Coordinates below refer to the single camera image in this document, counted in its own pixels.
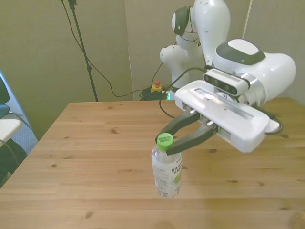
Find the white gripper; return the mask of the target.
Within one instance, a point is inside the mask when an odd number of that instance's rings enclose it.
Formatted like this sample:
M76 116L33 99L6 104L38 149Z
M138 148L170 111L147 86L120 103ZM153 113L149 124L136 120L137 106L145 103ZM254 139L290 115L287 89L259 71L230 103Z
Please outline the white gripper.
M174 142L166 150L168 156L195 147L215 134L240 152L249 153L260 145L266 131L269 131L268 115L246 104L233 102L205 81L197 80L177 90L175 103L184 112L159 132L156 141L159 135L174 136L180 129L198 120L202 125Z

